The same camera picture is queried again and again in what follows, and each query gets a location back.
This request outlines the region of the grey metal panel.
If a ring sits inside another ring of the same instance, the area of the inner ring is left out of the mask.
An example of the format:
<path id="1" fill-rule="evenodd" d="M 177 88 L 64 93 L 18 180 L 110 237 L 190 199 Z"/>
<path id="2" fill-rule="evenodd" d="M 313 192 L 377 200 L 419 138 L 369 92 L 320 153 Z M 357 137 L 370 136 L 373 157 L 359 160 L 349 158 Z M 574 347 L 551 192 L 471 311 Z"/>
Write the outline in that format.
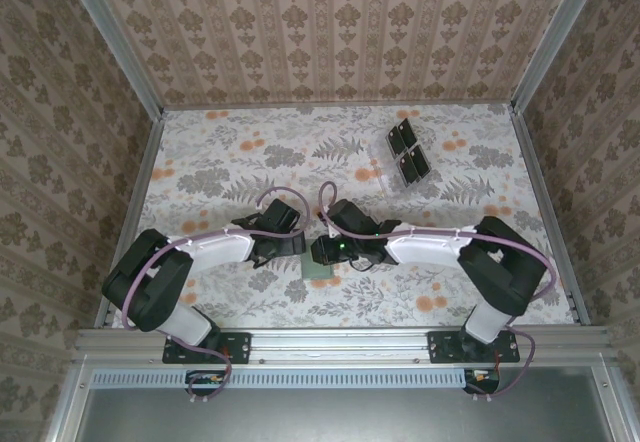
<path id="1" fill-rule="evenodd" d="M 613 442 L 585 386 L 521 387 L 491 402 L 457 390 L 98 390 L 77 442 Z"/>

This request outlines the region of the aluminium lower frame bar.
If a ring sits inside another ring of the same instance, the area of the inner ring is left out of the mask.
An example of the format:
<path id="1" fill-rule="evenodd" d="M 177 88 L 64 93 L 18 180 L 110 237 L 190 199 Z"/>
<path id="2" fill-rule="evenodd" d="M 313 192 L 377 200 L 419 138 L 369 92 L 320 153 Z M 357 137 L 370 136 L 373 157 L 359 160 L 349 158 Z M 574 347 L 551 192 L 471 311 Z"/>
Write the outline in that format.
<path id="1" fill-rule="evenodd" d="M 601 364 L 591 369 L 612 440 L 640 442 L 640 423 L 620 368 Z"/>
<path id="2" fill-rule="evenodd" d="M 93 369 L 72 365 L 62 385 L 45 442 L 76 442 L 91 393 Z"/>

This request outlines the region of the floral table cover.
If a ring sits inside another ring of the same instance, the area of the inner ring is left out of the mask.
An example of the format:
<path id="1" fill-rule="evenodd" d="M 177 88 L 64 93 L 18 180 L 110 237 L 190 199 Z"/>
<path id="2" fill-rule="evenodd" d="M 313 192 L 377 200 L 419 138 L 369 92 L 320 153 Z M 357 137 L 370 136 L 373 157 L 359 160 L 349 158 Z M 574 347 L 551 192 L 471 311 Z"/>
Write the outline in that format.
<path id="1" fill-rule="evenodd" d="M 368 149 L 408 118 L 432 172 L 415 192 L 383 193 Z M 496 216 L 544 254 L 551 248 L 504 104 L 175 111 L 165 117 L 140 218 L 169 236 L 223 227 L 280 198 L 316 210 L 325 181 L 375 219 L 464 227 Z M 479 301 L 458 268 L 341 264 L 301 278 L 297 257 L 192 275 L 182 300 L 223 327 L 459 325 Z"/>

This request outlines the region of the green leather card holder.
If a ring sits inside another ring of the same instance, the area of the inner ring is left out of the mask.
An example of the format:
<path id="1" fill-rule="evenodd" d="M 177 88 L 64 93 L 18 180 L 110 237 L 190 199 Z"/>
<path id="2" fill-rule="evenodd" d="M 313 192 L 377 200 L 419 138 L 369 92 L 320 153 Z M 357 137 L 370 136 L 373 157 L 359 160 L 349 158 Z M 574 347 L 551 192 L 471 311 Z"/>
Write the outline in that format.
<path id="1" fill-rule="evenodd" d="M 306 281 L 329 280 L 334 277 L 333 267 L 315 262 L 309 253 L 300 256 L 301 278 Z"/>

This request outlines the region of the long aluminium mounting rail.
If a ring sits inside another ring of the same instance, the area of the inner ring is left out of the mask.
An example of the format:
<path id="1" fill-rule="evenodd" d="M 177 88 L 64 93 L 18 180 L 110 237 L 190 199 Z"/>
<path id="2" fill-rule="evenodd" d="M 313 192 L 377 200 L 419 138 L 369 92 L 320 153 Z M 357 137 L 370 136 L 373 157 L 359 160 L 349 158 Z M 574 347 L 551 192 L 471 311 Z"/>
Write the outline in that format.
<path id="1" fill-rule="evenodd" d="M 431 363 L 433 334 L 429 328 L 251 329 L 250 367 L 394 367 Z M 603 327 L 580 325 L 524 326 L 516 336 L 521 358 L 531 336 L 536 345 L 534 367 L 614 365 L 616 351 Z M 82 330 L 72 363 L 101 367 L 158 367 L 165 337 L 121 329 Z"/>

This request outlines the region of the black credit card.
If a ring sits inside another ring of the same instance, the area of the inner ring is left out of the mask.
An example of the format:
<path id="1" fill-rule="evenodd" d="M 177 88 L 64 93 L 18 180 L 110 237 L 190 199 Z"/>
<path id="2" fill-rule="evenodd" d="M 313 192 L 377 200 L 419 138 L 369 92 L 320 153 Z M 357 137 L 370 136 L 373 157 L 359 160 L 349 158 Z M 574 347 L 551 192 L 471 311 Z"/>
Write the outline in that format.
<path id="1" fill-rule="evenodd" d="M 398 132 L 407 149 L 410 149 L 417 143 L 417 137 L 408 118 L 405 118 L 398 124 Z"/>
<path id="2" fill-rule="evenodd" d="M 409 156 L 411 158 L 411 161 L 416 169 L 416 173 L 419 178 L 424 178 L 430 173 L 431 167 L 429 165 L 429 162 L 425 156 L 425 153 L 422 147 L 419 144 L 416 144 L 409 151 Z"/>
<path id="3" fill-rule="evenodd" d="M 386 141 L 393 158 L 397 158 L 406 150 L 406 145 L 397 126 L 393 126 L 386 134 Z"/>
<path id="4" fill-rule="evenodd" d="M 408 152 L 404 153 L 397 162 L 401 178 L 406 187 L 414 184 L 419 179 L 419 173 Z"/>

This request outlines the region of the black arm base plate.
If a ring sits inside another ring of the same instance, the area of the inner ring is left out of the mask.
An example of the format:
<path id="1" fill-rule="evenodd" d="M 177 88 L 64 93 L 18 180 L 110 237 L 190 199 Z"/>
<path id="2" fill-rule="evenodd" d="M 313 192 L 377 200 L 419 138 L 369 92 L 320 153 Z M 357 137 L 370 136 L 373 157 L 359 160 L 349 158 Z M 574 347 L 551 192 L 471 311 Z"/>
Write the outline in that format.
<path id="1" fill-rule="evenodd" d="M 198 352 L 187 349 L 169 338 L 166 339 L 162 362 L 164 364 L 225 364 L 225 361 L 210 353 L 211 350 L 224 355 L 232 364 L 247 364 L 251 354 L 251 334 L 249 332 L 216 332 L 207 336 L 199 345 Z"/>
<path id="2" fill-rule="evenodd" d="M 520 361 L 516 337 L 509 331 L 501 331 L 498 337 L 488 344 L 480 342 L 463 330 L 432 331 L 427 334 L 427 339 L 429 357 L 433 364 Z"/>

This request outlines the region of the clear acrylic card stand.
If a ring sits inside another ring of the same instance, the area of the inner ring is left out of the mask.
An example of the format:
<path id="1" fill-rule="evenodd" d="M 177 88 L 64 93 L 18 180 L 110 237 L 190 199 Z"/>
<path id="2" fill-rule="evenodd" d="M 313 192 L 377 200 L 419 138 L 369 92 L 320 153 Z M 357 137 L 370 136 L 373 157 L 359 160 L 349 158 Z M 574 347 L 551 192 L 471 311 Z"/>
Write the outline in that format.
<path id="1" fill-rule="evenodd" d="M 391 130 L 391 128 L 393 126 L 389 126 L 386 130 L 383 130 L 379 135 L 377 135 L 373 142 L 372 145 L 370 146 L 370 148 L 368 149 L 368 153 L 370 154 L 370 157 L 372 160 L 375 160 L 376 163 L 374 164 L 375 166 L 375 170 L 377 172 L 377 177 L 378 180 L 381 183 L 381 187 L 383 190 L 383 193 L 385 195 L 389 195 L 389 196 L 405 196 L 408 195 L 410 192 L 415 192 L 416 191 L 416 187 L 421 183 L 427 180 L 428 176 L 431 174 L 432 172 L 432 166 L 429 162 L 429 165 L 431 167 L 431 171 L 430 173 L 425 176 L 424 178 L 419 178 L 414 184 L 406 187 L 403 183 L 403 180 L 401 178 L 401 174 L 397 165 L 397 162 L 399 160 L 399 158 L 406 152 L 409 153 L 409 151 L 416 145 L 419 144 L 426 156 L 426 152 L 421 144 L 421 139 L 418 137 L 418 135 L 416 134 L 416 131 L 413 130 L 415 132 L 415 135 L 417 137 L 417 143 L 411 147 L 410 149 L 407 149 L 397 158 L 393 158 L 390 148 L 387 144 L 386 141 L 386 134 Z"/>

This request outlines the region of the aluminium table side rail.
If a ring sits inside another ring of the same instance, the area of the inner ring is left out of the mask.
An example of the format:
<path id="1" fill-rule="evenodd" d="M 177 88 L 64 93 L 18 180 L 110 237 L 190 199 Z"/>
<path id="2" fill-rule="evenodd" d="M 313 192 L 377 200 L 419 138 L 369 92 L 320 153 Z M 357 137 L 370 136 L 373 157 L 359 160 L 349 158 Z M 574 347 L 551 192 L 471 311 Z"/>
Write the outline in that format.
<path id="1" fill-rule="evenodd" d="M 508 105 L 508 109 L 524 163 L 529 173 L 550 248 L 556 262 L 559 278 L 562 281 L 572 314 L 577 323 L 581 325 L 591 325 L 590 316 L 556 218 L 525 119 L 520 112 L 517 112 L 510 105 Z"/>
<path id="2" fill-rule="evenodd" d="M 159 151 L 163 131 L 164 119 L 163 115 L 160 115 L 160 117 L 157 120 L 154 120 L 151 124 L 149 138 L 141 160 L 135 185 L 131 193 L 131 199 L 118 243 L 116 245 L 111 268 L 114 268 L 117 265 L 119 260 L 124 256 L 125 252 L 135 240 L 136 230 L 140 222 L 146 193 L 152 177 L 154 163 Z"/>

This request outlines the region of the aluminium frame post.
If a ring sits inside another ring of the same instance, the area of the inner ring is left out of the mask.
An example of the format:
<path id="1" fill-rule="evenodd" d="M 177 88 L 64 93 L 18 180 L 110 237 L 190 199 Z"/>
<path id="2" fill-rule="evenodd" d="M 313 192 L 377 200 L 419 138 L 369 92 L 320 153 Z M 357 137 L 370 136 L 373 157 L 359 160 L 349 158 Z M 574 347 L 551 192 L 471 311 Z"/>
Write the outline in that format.
<path id="1" fill-rule="evenodd" d="M 162 117 L 163 103 L 146 75 L 140 59 L 127 40 L 108 0 L 81 0 L 89 16 L 100 31 L 116 62 L 129 81 L 140 103 L 153 123 Z"/>
<path id="2" fill-rule="evenodd" d="M 521 115 L 530 103 L 587 1 L 560 1 L 511 97 L 511 105 L 516 115 Z"/>

